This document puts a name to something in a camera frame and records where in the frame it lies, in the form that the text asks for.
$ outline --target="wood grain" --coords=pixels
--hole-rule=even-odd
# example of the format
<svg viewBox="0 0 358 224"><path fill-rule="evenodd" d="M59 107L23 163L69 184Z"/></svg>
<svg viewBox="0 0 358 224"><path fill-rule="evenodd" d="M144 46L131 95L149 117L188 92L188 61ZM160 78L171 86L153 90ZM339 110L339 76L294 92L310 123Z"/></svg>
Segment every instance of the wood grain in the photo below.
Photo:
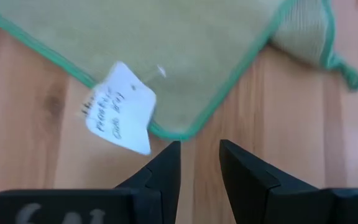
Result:
<svg viewBox="0 0 358 224"><path fill-rule="evenodd" d="M336 49L358 68L358 0L333 3ZM113 188L170 143L150 134L141 156L91 134L76 115L88 91L0 29L0 190ZM358 93L270 47L182 143L177 223L235 223L220 139L317 187L358 187Z"/></svg>

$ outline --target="paper tag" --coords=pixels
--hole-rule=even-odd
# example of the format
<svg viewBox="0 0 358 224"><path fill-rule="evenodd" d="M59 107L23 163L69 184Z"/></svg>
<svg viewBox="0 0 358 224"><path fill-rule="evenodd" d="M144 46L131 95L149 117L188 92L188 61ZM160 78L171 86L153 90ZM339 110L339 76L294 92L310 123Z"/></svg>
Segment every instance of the paper tag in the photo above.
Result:
<svg viewBox="0 0 358 224"><path fill-rule="evenodd" d="M147 126L156 103L155 93L122 62L96 90L88 110L88 129L119 146L150 154Z"/></svg>

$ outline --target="mat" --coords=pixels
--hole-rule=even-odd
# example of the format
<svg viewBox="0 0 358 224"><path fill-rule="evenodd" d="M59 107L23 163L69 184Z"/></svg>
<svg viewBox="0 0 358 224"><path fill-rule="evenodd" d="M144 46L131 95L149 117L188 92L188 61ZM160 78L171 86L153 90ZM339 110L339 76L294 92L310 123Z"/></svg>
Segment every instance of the mat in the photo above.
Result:
<svg viewBox="0 0 358 224"><path fill-rule="evenodd" d="M327 0L0 0L0 27L90 88L126 63L157 95L161 138L194 136L270 39L358 90Z"/></svg>

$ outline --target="black plastic part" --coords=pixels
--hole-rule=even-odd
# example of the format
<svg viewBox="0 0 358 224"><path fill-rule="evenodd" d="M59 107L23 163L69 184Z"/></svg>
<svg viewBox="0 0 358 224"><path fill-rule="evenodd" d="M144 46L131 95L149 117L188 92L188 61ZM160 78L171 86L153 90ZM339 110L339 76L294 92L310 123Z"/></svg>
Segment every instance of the black plastic part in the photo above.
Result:
<svg viewBox="0 0 358 224"><path fill-rule="evenodd" d="M228 140L219 159L238 224L358 223L358 189L318 190Z"/></svg>
<svg viewBox="0 0 358 224"><path fill-rule="evenodd" d="M112 190L1 192L0 224L174 224L179 191L180 143L173 142Z"/></svg>

